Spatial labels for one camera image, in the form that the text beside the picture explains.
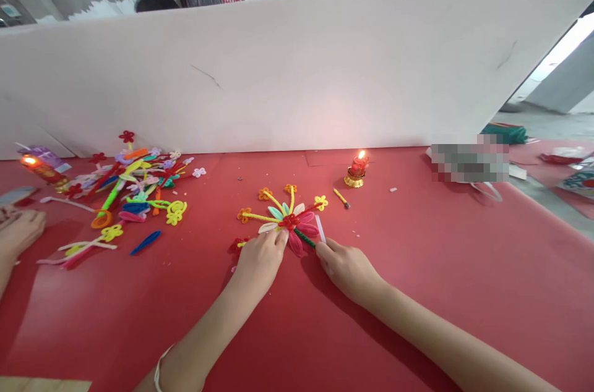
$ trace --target red candle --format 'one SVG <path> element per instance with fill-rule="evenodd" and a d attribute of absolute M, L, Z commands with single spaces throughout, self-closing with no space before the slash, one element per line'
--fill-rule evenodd
<path fill-rule="evenodd" d="M 359 153 L 359 157 L 355 157 L 351 165 L 351 175 L 355 177 L 363 177 L 365 170 L 369 166 L 369 157 L 365 155 L 365 151 Z"/>

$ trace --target dark hair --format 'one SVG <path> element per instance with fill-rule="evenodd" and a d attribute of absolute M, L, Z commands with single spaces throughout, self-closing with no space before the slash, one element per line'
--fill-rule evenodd
<path fill-rule="evenodd" d="M 136 1 L 136 13 L 152 12 L 158 10 L 179 9 L 175 0 L 138 0 Z"/>

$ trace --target crack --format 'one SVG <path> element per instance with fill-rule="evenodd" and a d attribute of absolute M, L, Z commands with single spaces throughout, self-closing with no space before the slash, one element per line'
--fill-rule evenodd
<path fill-rule="evenodd" d="M 501 68 L 501 66 L 503 66 L 505 63 L 507 63 L 509 61 L 509 59 L 512 57 L 512 54 L 514 53 L 514 48 L 517 43 L 518 43 L 518 40 L 515 40 L 514 44 L 512 44 L 512 47 L 509 50 L 509 53 L 507 54 L 507 57 L 502 62 L 499 63 L 499 65 L 497 66 L 497 69 L 495 69 L 495 70 L 499 70 Z"/>
<path fill-rule="evenodd" d="M 217 85 L 219 89 L 223 90 L 223 88 L 222 88 L 222 87 L 221 87 L 221 85 L 218 83 L 218 81 L 216 80 L 216 78 L 215 78 L 215 77 L 213 77 L 212 75 L 210 75 L 210 74 L 208 74 L 208 73 L 204 72 L 202 69 L 200 69 L 199 67 L 196 67 L 196 66 L 195 66 L 195 65 L 193 65 L 193 64 L 190 64 L 190 66 L 192 66 L 193 68 L 195 68 L 195 70 L 197 70 L 198 72 L 201 72 L 201 73 L 203 73 L 203 74 L 204 74 L 204 75 L 206 75 L 208 78 L 210 78 L 211 80 L 213 80 L 213 81 L 215 82 L 215 85 Z"/>

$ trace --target forearm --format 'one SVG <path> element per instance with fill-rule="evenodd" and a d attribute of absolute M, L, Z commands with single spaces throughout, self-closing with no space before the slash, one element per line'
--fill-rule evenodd
<path fill-rule="evenodd" d="M 0 300 L 2 300 L 4 290 L 11 278 L 15 261 L 16 258 L 13 257 L 0 257 Z"/>
<path fill-rule="evenodd" d="M 233 279 L 161 362 L 163 392 L 200 391 L 210 369 L 256 307 L 257 302 L 242 294 L 240 283 Z M 154 391 L 154 374 L 153 369 L 136 391 Z"/>
<path fill-rule="evenodd" d="M 557 391 L 540 377 L 386 284 L 369 311 L 465 392 Z"/>

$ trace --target hand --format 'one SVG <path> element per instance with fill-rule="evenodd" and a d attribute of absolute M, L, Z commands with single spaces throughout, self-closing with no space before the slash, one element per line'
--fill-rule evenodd
<path fill-rule="evenodd" d="M 283 260 L 289 234 L 286 229 L 259 234 L 243 247 L 231 281 L 258 303 L 270 289 Z"/>
<path fill-rule="evenodd" d="M 327 239 L 326 244 L 316 243 L 316 253 L 334 285 L 349 299 L 368 310 L 374 305 L 387 284 L 360 249 Z"/>
<path fill-rule="evenodd" d="M 43 234 L 45 213 L 24 210 L 0 224 L 0 259 L 16 258 Z"/>

